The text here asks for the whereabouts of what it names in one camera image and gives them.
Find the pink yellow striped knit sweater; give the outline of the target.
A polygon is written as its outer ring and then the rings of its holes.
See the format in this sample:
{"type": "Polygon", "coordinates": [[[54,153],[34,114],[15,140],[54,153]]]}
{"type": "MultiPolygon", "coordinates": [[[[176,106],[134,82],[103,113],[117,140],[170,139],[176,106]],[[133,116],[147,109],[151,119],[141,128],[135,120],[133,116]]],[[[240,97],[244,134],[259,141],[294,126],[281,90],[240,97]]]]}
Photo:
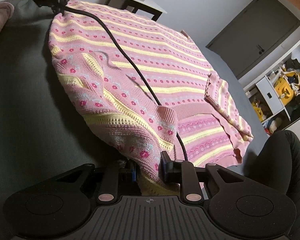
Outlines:
{"type": "Polygon", "coordinates": [[[178,191],[159,177],[162,151],[196,167],[242,163],[251,128],[189,36],[106,5],[69,7],[50,27],[52,64],[94,135],[138,164],[143,193],[178,191]]]}

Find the person leg black trousers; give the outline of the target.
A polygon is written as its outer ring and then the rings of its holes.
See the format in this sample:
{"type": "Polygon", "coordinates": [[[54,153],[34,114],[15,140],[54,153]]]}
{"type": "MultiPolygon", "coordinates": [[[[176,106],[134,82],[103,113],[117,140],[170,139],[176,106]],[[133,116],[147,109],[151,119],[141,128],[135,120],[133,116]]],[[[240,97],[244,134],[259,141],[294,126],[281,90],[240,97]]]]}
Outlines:
{"type": "Polygon", "coordinates": [[[283,130],[271,135],[247,177],[286,194],[300,207],[300,140],[296,134],[283,130]]]}

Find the white storage shelf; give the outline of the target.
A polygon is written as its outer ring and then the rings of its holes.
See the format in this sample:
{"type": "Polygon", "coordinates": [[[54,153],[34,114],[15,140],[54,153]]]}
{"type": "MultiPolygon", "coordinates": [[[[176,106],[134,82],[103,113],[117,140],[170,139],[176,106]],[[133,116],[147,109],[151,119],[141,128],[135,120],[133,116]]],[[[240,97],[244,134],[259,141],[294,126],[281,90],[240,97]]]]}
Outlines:
{"type": "Polygon", "coordinates": [[[244,88],[267,135],[300,120],[300,41],[244,88]]]}

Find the yellow toy bag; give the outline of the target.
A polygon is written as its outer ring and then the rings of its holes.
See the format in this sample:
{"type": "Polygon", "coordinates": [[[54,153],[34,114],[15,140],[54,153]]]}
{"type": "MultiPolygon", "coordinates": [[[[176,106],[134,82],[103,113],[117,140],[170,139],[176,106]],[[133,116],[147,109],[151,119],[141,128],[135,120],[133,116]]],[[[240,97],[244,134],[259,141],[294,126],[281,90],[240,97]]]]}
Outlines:
{"type": "Polygon", "coordinates": [[[284,106],[292,101],[294,97],[294,90],[283,77],[278,78],[278,80],[275,82],[274,89],[284,106]]]}

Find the dark grey cabinet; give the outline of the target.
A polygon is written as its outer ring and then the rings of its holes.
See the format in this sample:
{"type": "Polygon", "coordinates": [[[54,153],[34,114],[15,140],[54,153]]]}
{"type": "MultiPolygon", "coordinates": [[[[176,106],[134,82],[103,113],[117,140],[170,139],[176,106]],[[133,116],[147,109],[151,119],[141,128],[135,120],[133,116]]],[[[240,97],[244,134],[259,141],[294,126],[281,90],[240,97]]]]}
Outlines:
{"type": "Polygon", "coordinates": [[[300,20],[278,0],[253,0],[207,48],[240,79],[299,26],[300,20]]]}

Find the black frame chair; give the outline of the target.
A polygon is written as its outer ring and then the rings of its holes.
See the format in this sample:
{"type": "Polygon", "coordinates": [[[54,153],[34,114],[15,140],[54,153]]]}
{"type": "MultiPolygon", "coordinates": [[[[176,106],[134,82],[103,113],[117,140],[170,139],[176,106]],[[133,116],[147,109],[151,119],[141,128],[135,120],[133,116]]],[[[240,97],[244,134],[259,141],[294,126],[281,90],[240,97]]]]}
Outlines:
{"type": "MultiPolygon", "coordinates": [[[[167,11],[163,9],[153,0],[120,0],[122,1],[121,10],[126,10],[128,7],[132,7],[132,13],[136,14],[138,10],[152,14],[151,20],[157,21],[162,14],[167,14],[167,11]]],[[[105,5],[109,5],[111,0],[106,0],[105,5]]]]}

